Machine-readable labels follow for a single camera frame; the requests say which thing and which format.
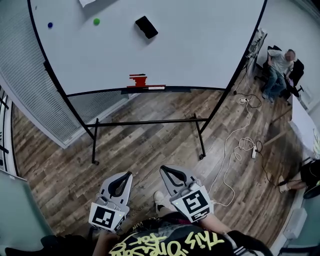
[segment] person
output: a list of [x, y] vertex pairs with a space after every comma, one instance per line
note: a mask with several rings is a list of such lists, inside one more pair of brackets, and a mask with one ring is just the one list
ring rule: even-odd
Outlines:
[[273, 103], [275, 98], [287, 88], [284, 73], [289, 70], [285, 76], [289, 80], [289, 76], [294, 68], [295, 58], [296, 53], [292, 49], [289, 49], [286, 53], [280, 50], [268, 50], [268, 70], [270, 76], [262, 93], [264, 99]]
[[289, 190], [302, 190], [315, 186], [320, 181], [320, 160], [311, 161], [300, 168], [300, 171], [291, 179], [285, 180], [281, 175], [278, 179], [280, 193]]
[[191, 223], [165, 207], [160, 191], [153, 197], [157, 217], [136, 224], [120, 237], [101, 231], [93, 256], [272, 256], [261, 241], [231, 230], [211, 213]]

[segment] black eraser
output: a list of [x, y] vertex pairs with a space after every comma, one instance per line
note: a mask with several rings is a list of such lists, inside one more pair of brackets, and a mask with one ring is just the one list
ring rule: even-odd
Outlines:
[[143, 31], [148, 39], [155, 37], [158, 34], [156, 28], [151, 24], [146, 16], [135, 21], [135, 24]]

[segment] shoe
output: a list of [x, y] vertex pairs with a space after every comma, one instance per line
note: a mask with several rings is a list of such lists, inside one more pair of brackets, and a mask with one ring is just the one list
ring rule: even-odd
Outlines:
[[262, 93], [262, 98], [264, 98], [264, 99], [268, 99], [268, 98], [269, 98], [269, 96], [268, 96], [265, 92], [263, 92], [263, 93]]
[[158, 214], [159, 213], [158, 205], [165, 206], [165, 204], [164, 204], [165, 196], [164, 196], [164, 194], [162, 194], [161, 191], [156, 191], [153, 194], [153, 199], [155, 202], [155, 212]]
[[[282, 177], [282, 175], [280, 175], [280, 177], [278, 179], [278, 184], [281, 184], [284, 181], [285, 181], [284, 177]], [[288, 188], [287, 184], [283, 184], [283, 185], [279, 186], [280, 193], [287, 192], [289, 190], [290, 190], [290, 188]]]

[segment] red object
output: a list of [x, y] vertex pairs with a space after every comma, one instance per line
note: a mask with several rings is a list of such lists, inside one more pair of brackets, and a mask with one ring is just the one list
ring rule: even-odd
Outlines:
[[147, 76], [146, 74], [130, 74], [129, 78], [135, 81], [134, 86], [127, 87], [163, 87], [165, 84], [157, 84], [157, 85], [146, 85]]

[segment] wooden floor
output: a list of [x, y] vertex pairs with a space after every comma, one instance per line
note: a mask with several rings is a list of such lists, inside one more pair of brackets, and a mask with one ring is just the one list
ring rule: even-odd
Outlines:
[[[251, 84], [261, 98], [260, 81]], [[243, 82], [238, 92], [249, 93]], [[220, 91], [193, 90], [192, 93], [145, 93], [112, 115], [113, 122], [208, 117], [221, 96]], [[85, 134], [63, 150], [40, 132], [16, 107], [13, 136], [16, 162], [20, 175], [29, 181], [32, 193], [49, 225], [56, 234], [86, 234], [91, 202], [102, 182], [113, 174], [131, 171], [134, 175], [129, 200], [129, 218], [122, 229], [155, 215], [153, 193], [163, 191], [164, 182], [159, 167], [181, 165], [194, 171], [209, 190], [224, 158], [224, 142], [235, 129], [249, 121], [245, 105], [238, 104], [232, 93], [203, 133], [207, 157], [201, 153], [194, 123], [169, 123], [101, 128], [98, 132], [96, 158], [91, 164], [92, 140]], [[250, 102], [259, 103], [256, 99]], [[262, 102], [260, 108], [249, 108], [249, 127], [237, 131], [226, 143], [226, 161], [210, 196], [227, 204], [232, 191], [223, 184], [228, 160], [242, 137], [262, 142], [287, 125], [287, 117], [269, 127], [270, 120], [285, 111], [287, 104], [278, 99], [274, 104]], [[263, 148], [264, 165], [275, 183], [279, 175], [298, 171], [301, 145], [292, 131]], [[229, 207], [215, 205], [215, 215], [232, 229], [254, 236], [268, 246], [277, 237], [288, 215], [294, 193], [280, 194], [266, 178], [262, 158], [251, 158], [251, 151], [241, 151], [242, 161], [231, 159], [226, 182], [235, 191]]]

